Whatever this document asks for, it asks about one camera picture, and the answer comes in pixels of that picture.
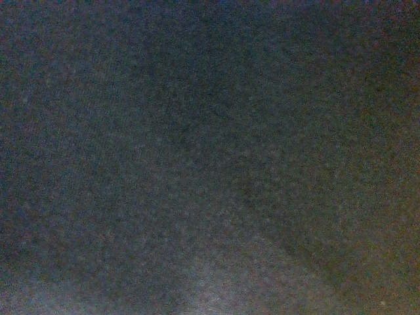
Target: dark background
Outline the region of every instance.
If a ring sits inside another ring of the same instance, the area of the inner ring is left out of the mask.
[[[228,221],[366,310],[414,312],[415,7],[0,9],[3,263],[173,305]]]

